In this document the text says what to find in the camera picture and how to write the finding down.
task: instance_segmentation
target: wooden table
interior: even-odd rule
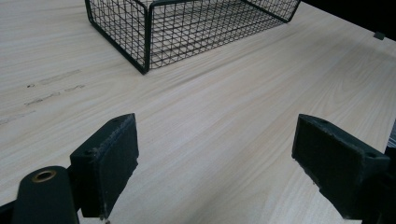
[[[67,167],[106,121],[135,112],[139,165],[112,223],[359,223],[291,158],[297,116],[383,151],[395,86],[394,41],[304,3],[289,24],[141,76],[83,1],[3,0],[0,204],[25,175]]]

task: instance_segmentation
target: table surface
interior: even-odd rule
[[[83,1],[1,0],[0,204],[25,175],[67,167],[105,122],[134,112],[139,165],[112,223],[359,223],[291,158],[297,117],[384,151],[395,75],[394,41],[304,3],[289,24],[142,76]]]

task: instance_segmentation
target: wood grain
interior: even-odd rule
[[[141,156],[112,223],[359,223],[320,195],[291,146],[305,113],[384,150],[396,44],[372,35],[301,3],[290,24],[141,76],[83,1],[1,1],[0,204],[135,112]]]

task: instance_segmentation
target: black plastic part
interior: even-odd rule
[[[344,218],[367,219],[379,209],[376,183],[390,158],[324,119],[300,115],[292,157]]]
[[[377,38],[377,39],[380,39],[380,40],[384,40],[385,34],[382,34],[381,32],[376,32],[374,34],[374,37]]]
[[[141,73],[291,21],[300,0],[85,0],[92,26]]]
[[[78,223],[66,169],[49,166],[20,183],[12,224]]]
[[[110,120],[70,155],[84,217],[107,218],[137,166],[134,114]]]
[[[15,202],[6,203],[0,206],[0,223],[11,223],[12,213],[14,212]]]

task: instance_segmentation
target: wire basket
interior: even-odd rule
[[[140,73],[291,21],[301,0],[85,0],[88,19]]]

